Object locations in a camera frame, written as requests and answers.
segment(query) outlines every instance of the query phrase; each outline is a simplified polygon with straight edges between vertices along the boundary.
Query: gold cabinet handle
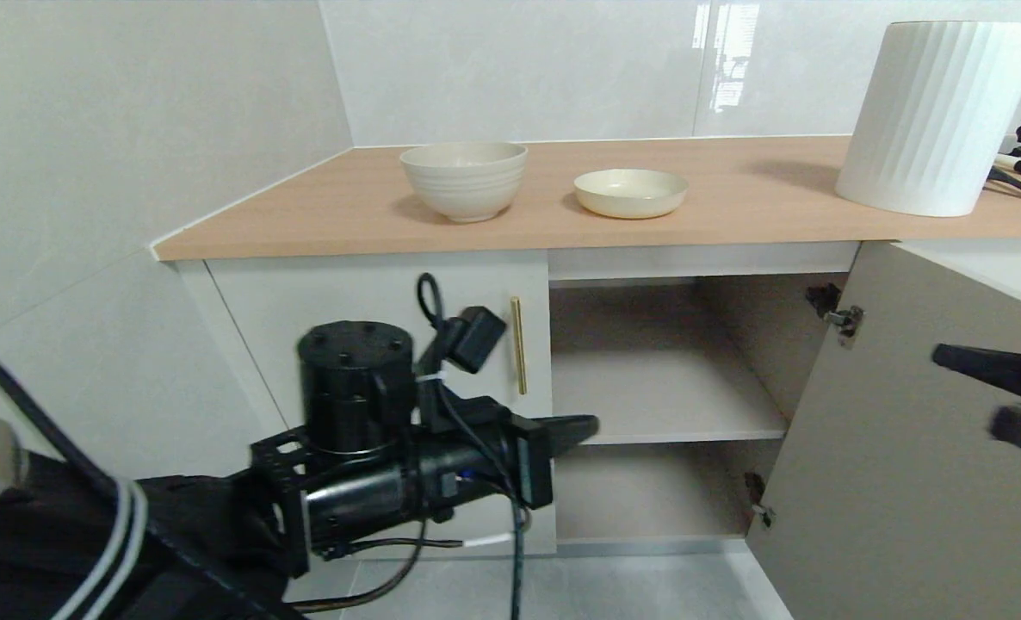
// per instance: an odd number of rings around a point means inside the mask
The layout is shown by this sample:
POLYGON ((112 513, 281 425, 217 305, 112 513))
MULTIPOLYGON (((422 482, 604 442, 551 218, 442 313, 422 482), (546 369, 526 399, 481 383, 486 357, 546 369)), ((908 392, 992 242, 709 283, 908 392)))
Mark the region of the gold cabinet handle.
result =
POLYGON ((510 298, 510 318, 514 319, 514 357, 519 367, 519 393, 526 395, 526 341, 522 333, 522 299, 510 298))

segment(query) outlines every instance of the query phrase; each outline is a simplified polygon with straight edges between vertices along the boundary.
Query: robotic arm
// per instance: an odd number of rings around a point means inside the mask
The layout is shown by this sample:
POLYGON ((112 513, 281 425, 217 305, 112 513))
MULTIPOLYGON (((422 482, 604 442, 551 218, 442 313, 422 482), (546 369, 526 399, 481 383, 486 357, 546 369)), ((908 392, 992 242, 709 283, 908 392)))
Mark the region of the robotic arm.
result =
MULTIPOLYGON (((436 335, 417 363, 410 335, 394 326, 343 321, 315 327, 297 346, 303 426, 251 444, 250 467, 228 478, 140 481, 150 536, 104 610, 83 616, 87 608, 80 605, 78 617, 301 617, 369 603, 403 579, 424 545, 464 544, 426 540, 427 519, 447 521, 455 507, 493 493, 514 506, 521 579, 523 521, 528 509, 552 503, 551 459, 594 435, 598 421, 524 419, 491 397, 456 396, 444 385, 442 362, 479 372, 506 325, 482 306, 445 319, 428 274, 418 293, 436 335), (423 524, 418 538, 361 540, 410 521, 423 524), (342 600, 279 603, 288 580, 306 572, 310 554, 333 560, 384 544, 415 552, 381 588, 342 600)), ((19 386, 0 373, 4 391, 14 396, 19 386)), ((19 408, 30 415, 27 404, 38 406, 23 397, 19 408)), ((0 617, 53 617, 93 574, 116 529, 109 510, 116 494, 100 475, 74 463, 70 448, 61 448, 66 464, 39 455, 11 459, 27 466, 12 472, 10 489, 0 494, 0 617)))

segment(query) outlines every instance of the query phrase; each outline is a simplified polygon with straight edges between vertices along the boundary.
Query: wooden countertop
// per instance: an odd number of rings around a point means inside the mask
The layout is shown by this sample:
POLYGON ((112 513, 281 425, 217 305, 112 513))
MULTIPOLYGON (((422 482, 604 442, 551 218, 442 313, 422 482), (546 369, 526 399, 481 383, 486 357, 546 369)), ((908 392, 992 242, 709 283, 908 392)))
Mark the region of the wooden countertop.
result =
POLYGON ((155 244, 160 260, 515 248, 1021 237, 1021 196, 982 192, 971 216, 902 216, 833 191, 845 137, 528 145, 522 191, 487 223, 454 224, 420 203, 404 148, 352 149, 155 244), (611 220, 585 211, 579 174, 652 168, 690 181, 678 211, 611 220))

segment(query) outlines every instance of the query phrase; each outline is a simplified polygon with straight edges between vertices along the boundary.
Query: white cabinet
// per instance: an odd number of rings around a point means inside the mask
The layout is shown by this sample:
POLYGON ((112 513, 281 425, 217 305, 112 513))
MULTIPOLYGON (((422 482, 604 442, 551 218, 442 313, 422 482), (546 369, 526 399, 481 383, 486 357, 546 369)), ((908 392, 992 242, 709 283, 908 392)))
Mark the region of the white cabinet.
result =
MULTIPOLYGON (((301 423, 294 343, 310 327, 384 321, 423 346, 421 272, 438 277, 447 313, 483 304, 514 323, 520 298, 528 392, 510 337, 479 376, 451 371, 448 384, 521 415, 601 420, 592 444, 555 463, 557 500, 538 512, 529 553, 728 549, 746 536, 798 620, 1021 619, 1021 451, 985 430, 1018 398, 930 362, 939 342, 1021 352, 1021 249, 995 260, 966 250, 971 260, 864 244, 840 302, 865 309, 852 348, 804 298, 842 286, 842 274, 814 272, 842 260, 745 275, 728 251, 691 264, 637 254, 627 268, 605 249, 208 267, 290 425, 301 423), (750 507, 763 482, 770 527, 750 507)), ((508 522, 491 497, 431 536, 508 522)))
MULTIPOLYGON (((445 314, 485 305, 507 323, 507 335, 476 376, 445 365, 447 385, 464 397, 492 396, 516 414, 552 414, 549 363, 548 263, 546 252, 491 251, 456 254, 337 255, 337 257, 210 260, 207 264, 247 349, 289 426, 303 424, 295 343, 313 326, 333 321, 381 321, 407 330, 416 352, 431 340, 416 299, 423 272, 438 279, 445 314), (521 302, 516 321, 512 298, 521 302), (514 330, 523 330, 525 365, 516 359, 514 330), (525 373, 522 393, 521 373, 525 373)), ((527 553, 553 553, 552 508, 537 511, 527 536, 527 553)), ((458 509, 458 516, 432 524, 431 538, 471 538, 510 529, 510 509, 502 497, 486 497, 458 509)), ((412 535, 417 525, 386 535, 412 535)), ((438 555, 500 555, 509 545, 472 550, 429 550, 438 555)), ((382 557, 405 555, 389 549, 382 557)))

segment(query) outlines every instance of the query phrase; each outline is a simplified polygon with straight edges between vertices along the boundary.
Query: white wall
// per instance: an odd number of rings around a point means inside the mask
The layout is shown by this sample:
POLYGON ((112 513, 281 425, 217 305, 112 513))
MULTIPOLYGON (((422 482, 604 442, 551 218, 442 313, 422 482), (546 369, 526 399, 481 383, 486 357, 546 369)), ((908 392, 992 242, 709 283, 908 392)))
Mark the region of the white wall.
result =
POLYGON ((1021 20, 1021 0, 322 6, 357 145, 849 134, 886 25, 1021 20))
POLYGON ((123 475, 245 467, 278 412, 145 247, 349 146, 314 3, 0 3, 0 359, 123 475))

